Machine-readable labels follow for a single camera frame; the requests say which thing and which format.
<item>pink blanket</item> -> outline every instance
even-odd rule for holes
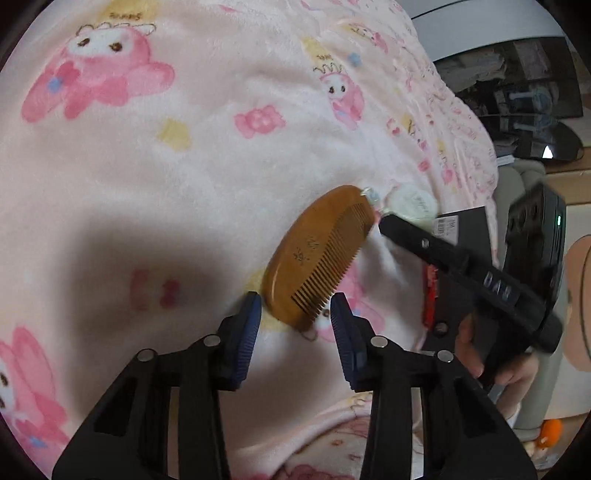
[[[395,1],[214,1],[55,0],[0,74],[0,411],[47,474],[134,353],[215,331],[328,190],[485,205],[495,245],[491,141]],[[420,262],[375,229],[341,290],[418,345]],[[357,453],[288,461],[368,414],[351,395],[325,315],[265,313],[222,395],[233,476],[355,476]]]

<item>cartoon character print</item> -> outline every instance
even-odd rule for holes
[[[85,25],[49,62],[23,106],[30,123],[64,105],[64,116],[75,119],[93,102],[124,106],[134,96],[170,88],[174,69],[151,60],[148,35],[155,25]]]
[[[25,453],[51,476],[69,441],[61,430],[66,412],[41,346],[23,327],[14,330],[12,345],[0,341],[0,413]]]
[[[377,335],[384,331],[384,318],[365,303],[365,292],[359,283],[355,264],[351,265],[336,291],[341,291],[345,294],[353,314],[369,321]],[[320,338],[326,342],[336,342],[335,333],[330,322],[330,310],[328,308],[325,308],[320,313],[314,326]]]
[[[320,75],[320,83],[328,95],[335,118],[350,130],[355,130],[365,108],[361,88],[318,40],[306,37],[301,42],[314,62],[312,71]]]
[[[359,478],[369,434],[369,412],[346,421],[296,452],[277,475],[281,480]]]
[[[355,130],[365,107],[361,88],[341,72],[326,73],[320,77],[320,82],[328,94],[336,119],[350,130]]]
[[[440,139],[437,139],[437,154],[439,155],[439,162],[441,164],[441,177],[443,179],[443,183],[447,185],[453,180],[454,173],[447,160],[445,143],[443,143],[443,141]]]
[[[370,30],[368,27],[361,23],[351,23],[349,24],[349,28],[353,32],[357,33],[357,35],[363,38],[367,38],[369,41],[371,41],[372,44],[374,44],[384,53],[388,53],[388,44],[379,32]]]
[[[424,154],[423,160],[418,164],[418,169],[425,172],[431,167],[431,162],[429,162],[429,145],[426,137],[411,115],[405,113],[402,116],[400,123],[394,118],[390,118],[386,123],[386,128],[388,128],[388,131],[395,137],[404,130],[414,141],[417,142],[418,147]]]

